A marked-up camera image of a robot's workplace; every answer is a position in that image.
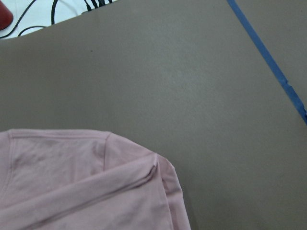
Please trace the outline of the red water bottle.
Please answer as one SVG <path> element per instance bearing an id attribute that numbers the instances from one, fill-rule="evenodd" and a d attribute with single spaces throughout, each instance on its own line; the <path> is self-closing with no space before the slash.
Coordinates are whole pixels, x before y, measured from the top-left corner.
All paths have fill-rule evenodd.
<path id="1" fill-rule="evenodd" d="M 0 30 L 6 29 L 13 22 L 12 12 L 0 2 Z"/>

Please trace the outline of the pink Snoopy t-shirt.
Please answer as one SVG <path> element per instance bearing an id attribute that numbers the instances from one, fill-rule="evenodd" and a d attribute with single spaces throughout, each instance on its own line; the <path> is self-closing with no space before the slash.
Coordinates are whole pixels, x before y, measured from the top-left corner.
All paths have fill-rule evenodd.
<path id="1" fill-rule="evenodd" d="M 173 165 L 111 132 L 0 134 L 3 230 L 188 230 Z"/>

